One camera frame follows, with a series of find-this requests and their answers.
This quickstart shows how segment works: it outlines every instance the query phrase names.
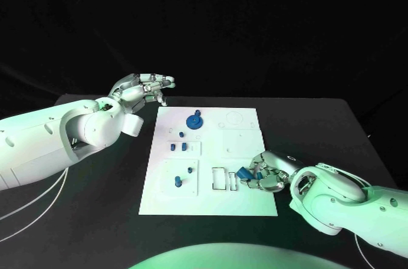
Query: robotic hand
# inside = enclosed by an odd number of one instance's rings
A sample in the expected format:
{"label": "robotic hand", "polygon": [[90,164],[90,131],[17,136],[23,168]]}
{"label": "robotic hand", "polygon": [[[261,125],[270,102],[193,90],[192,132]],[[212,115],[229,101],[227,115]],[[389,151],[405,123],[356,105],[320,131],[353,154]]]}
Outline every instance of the robotic hand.
{"label": "robotic hand", "polygon": [[407,191],[371,186],[346,171],[323,163],[307,167],[271,151],[252,159],[250,170],[263,178],[242,178],[241,184],[268,192],[290,184],[290,207],[320,232],[336,235],[346,228],[375,247],[408,258]]}
{"label": "robotic hand", "polygon": [[173,77],[130,74],[107,97],[0,120],[0,191],[58,173],[111,146],[121,132],[139,136],[143,119],[134,113],[146,102],[167,105],[160,92],[166,87],[175,87]]}

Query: blue object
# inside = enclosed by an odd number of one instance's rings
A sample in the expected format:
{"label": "blue object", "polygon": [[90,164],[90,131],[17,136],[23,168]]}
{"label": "blue object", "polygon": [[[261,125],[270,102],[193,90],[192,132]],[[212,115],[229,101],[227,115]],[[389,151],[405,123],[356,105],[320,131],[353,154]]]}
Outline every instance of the blue object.
{"label": "blue object", "polygon": [[199,129],[202,127],[203,120],[201,115],[201,110],[196,110],[195,114],[189,116],[186,121],[189,129]]}
{"label": "blue object", "polygon": [[179,176],[176,176],[175,180],[176,180],[176,183],[175,183],[176,187],[180,187],[180,186],[182,186],[182,180],[180,180],[180,177],[179,177]]}
{"label": "blue object", "polygon": [[247,168],[241,168],[237,172],[237,176],[239,179],[254,179],[252,174],[248,172]]}

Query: table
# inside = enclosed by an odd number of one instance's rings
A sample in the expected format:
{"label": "table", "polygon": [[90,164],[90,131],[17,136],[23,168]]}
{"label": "table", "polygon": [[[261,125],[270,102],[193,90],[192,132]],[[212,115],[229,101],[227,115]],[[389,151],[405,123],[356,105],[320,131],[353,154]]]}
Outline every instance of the table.
{"label": "table", "polygon": [[[64,95],[56,104],[103,96]],[[257,108],[265,148],[306,164],[325,162],[374,185],[397,188],[349,105],[339,99],[169,97],[170,106]],[[36,224],[0,243],[0,268],[128,268],[154,255],[189,245],[239,242],[312,254],[350,267],[369,268],[353,234],[317,232],[290,209],[288,188],[276,194],[278,217],[140,216],[139,207],[159,103],[139,112],[137,138],[121,134],[115,144],[69,168],[61,197]],[[58,175],[0,193],[0,214],[28,203]],[[59,187],[0,222],[0,239],[43,212]],[[361,240],[376,268],[405,268],[408,260]]]}

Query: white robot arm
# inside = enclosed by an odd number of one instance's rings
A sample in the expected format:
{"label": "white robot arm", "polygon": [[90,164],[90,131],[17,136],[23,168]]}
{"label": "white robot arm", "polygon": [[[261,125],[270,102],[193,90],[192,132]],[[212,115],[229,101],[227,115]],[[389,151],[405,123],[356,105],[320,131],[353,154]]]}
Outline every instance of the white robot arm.
{"label": "white robot arm", "polygon": [[281,191],[290,184],[290,207],[320,232],[336,235],[345,228],[375,247],[408,258],[407,191],[371,186],[323,163],[306,167],[296,158],[271,151],[254,158],[250,170],[263,179],[248,178],[254,177],[248,172],[241,184],[268,192]]}
{"label": "white robot arm", "polygon": [[111,146],[124,132],[139,136],[146,102],[166,106],[162,88],[175,78],[130,74],[107,97],[81,100],[0,120],[0,190],[36,182]]}

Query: white board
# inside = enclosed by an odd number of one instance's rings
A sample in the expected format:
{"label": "white board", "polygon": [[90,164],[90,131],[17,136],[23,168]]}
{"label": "white board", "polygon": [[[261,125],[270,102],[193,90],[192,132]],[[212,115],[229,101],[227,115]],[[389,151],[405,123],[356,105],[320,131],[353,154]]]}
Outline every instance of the white board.
{"label": "white board", "polygon": [[[203,125],[192,130],[186,119],[196,110]],[[139,214],[277,216],[274,194],[250,189],[234,174],[264,151],[255,109],[160,107]],[[188,173],[193,163],[198,167]],[[179,188],[176,176],[182,179]],[[225,190],[214,189],[214,182],[224,187],[224,181]]]}

